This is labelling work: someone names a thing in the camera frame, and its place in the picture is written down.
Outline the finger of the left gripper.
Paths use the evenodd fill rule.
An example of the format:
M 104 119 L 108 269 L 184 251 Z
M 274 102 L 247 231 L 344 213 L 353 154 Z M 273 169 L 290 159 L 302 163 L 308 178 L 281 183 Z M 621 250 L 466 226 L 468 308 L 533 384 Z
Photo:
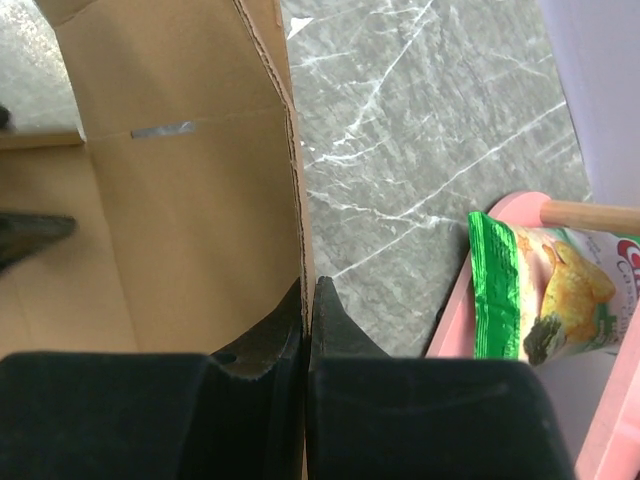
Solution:
M 8 128 L 11 123 L 11 114 L 9 110 L 0 105 L 0 128 Z
M 1 271 L 68 238 L 77 221 L 65 215 L 1 214 Z

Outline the brown cardboard box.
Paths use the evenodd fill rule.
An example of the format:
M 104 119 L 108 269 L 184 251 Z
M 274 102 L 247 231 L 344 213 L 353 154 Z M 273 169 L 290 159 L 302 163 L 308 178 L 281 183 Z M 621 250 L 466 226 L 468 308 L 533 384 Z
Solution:
M 82 130 L 1 140 L 1 214 L 76 230 L 1 271 L 16 353 L 203 354 L 301 287 L 313 261 L 276 1 L 42 1 Z

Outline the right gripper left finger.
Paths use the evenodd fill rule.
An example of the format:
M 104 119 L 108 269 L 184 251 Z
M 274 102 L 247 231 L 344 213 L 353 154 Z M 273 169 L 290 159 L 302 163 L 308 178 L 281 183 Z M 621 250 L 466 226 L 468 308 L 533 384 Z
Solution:
M 299 284 L 210 355 L 10 355 L 1 475 L 298 479 L 304 356 Z

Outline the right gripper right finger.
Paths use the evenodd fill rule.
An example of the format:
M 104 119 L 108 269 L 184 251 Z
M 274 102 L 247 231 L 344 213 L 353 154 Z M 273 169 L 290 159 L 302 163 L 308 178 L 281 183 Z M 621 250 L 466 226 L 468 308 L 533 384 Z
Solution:
M 517 361 L 396 358 L 315 288 L 307 393 L 313 479 L 571 479 L 534 371 Z

